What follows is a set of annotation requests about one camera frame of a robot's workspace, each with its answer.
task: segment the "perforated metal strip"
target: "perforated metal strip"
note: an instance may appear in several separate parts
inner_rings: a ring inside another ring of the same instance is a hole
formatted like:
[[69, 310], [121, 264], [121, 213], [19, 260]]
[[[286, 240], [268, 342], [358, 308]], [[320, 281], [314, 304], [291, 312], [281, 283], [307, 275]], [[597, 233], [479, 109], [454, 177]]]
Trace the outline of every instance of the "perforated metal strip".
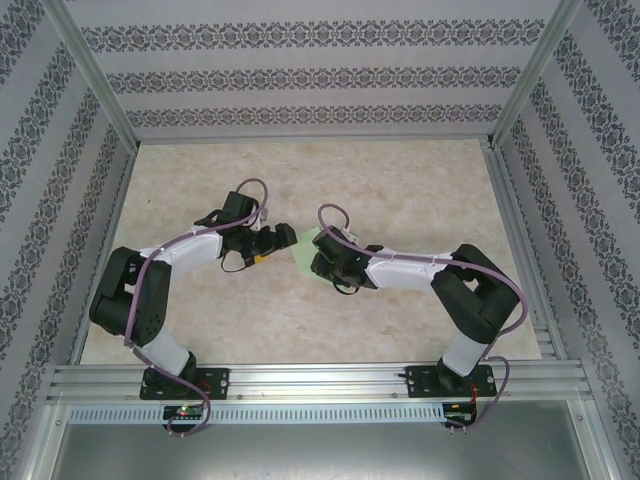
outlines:
[[[153, 425], [162, 423], [162, 405], [83, 406], [71, 409], [71, 425]], [[442, 422], [441, 403], [365, 405], [215, 405], [214, 424], [332, 424]], [[178, 423], [198, 423], [176, 420]]]

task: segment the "robotic arm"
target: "robotic arm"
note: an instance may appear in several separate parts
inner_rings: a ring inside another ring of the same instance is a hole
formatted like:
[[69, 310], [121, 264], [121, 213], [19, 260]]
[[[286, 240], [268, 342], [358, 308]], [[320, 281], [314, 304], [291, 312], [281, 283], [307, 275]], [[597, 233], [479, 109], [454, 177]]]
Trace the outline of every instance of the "robotic arm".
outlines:
[[[161, 370], [195, 384], [197, 380], [196, 358], [180, 345], [164, 328], [169, 290], [179, 277], [204, 264], [222, 260], [229, 252], [240, 253], [245, 267], [256, 263], [277, 250], [296, 243], [294, 230], [285, 223], [261, 227], [266, 215], [255, 220], [212, 231], [249, 217], [258, 208], [257, 200], [238, 192], [229, 192], [221, 210], [195, 222], [195, 225], [167, 248], [145, 248], [140, 251], [120, 247], [111, 254], [95, 297], [89, 309], [89, 318], [112, 335], [125, 336], [133, 293], [145, 260], [156, 253], [144, 273], [139, 292], [131, 342], [148, 361]], [[184, 397], [189, 389], [155, 371], [145, 374], [145, 381], [156, 383], [155, 390], [174, 397]]]
[[350, 293], [341, 287], [355, 289], [351, 293], [360, 288], [434, 291], [458, 328], [438, 362], [438, 382], [450, 394], [467, 389], [472, 371], [497, 339], [519, 299], [497, 278], [448, 262], [473, 264], [503, 275], [498, 267], [472, 245], [439, 255], [409, 255], [381, 245], [354, 250], [347, 246], [356, 246], [347, 231], [335, 226], [328, 229], [342, 242], [327, 230], [318, 234], [313, 240], [318, 253], [312, 271], [344, 294]]

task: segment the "green object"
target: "green object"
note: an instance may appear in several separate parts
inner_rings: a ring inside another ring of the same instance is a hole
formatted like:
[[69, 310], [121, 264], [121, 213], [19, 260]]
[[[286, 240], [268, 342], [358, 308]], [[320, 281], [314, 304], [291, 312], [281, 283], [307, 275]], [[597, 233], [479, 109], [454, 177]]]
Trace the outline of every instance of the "green object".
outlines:
[[330, 281], [317, 276], [311, 271], [311, 262], [313, 262], [313, 257], [318, 253], [318, 249], [313, 244], [313, 239], [316, 238], [320, 231], [320, 227], [314, 227], [308, 232], [298, 235], [298, 243], [289, 248], [291, 248], [291, 253], [293, 254], [293, 259], [296, 261], [298, 270], [305, 275], [320, 280], [327, 285], [331, 285]]

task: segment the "beige floor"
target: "beige floor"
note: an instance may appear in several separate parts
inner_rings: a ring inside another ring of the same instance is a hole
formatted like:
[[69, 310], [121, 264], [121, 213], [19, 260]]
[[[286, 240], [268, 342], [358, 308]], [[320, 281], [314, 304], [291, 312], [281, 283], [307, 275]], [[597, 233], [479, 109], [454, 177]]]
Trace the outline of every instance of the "beige floor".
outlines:
[[[144, 146], [114, 246], [138, 249], [183, 233], [252, 176], [269, 185], [271, 225], [305, 232], [316, 225], [318, 206], [335, 202], [350, 212], [362, 245], [441, 253], [473, 243], [517, 280], [482, 152], [471, 140]], [[261, 198], [257, 186], [246, 193]], [[242, 273], [225, 274], [218, 262], [190, 272], [172, 289], [167, 324], [200, 363], [437, 360], [455, 333], [435, 295], [363, 290], [344, 297], [300, 274], [289, 251]], [[540, 358], [531, 324], [494, 352]], [[82, 362], [137, 360], [121, 339], [92, 325]]]

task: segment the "enclosure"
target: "enclosure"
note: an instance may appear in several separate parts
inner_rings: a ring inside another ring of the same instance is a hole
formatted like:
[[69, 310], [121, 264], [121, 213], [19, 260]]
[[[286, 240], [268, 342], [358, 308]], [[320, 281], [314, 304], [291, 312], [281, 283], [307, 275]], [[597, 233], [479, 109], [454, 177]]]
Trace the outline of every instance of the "enclosure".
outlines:
[[[0, 478], [640, 477], [639, 8], [3, 0]], [[409, 395], [455, 334], [435, 296], [343, 297], [284, 250], [172, 284], [167, 326], [228, 377], [167, 437], [179, 402], [140, 399], [89, 305], [114, 248], [248, 177], [299, 237], [335, 202], [361, 245], [474, 243], [521, 286], [486, 423]]]

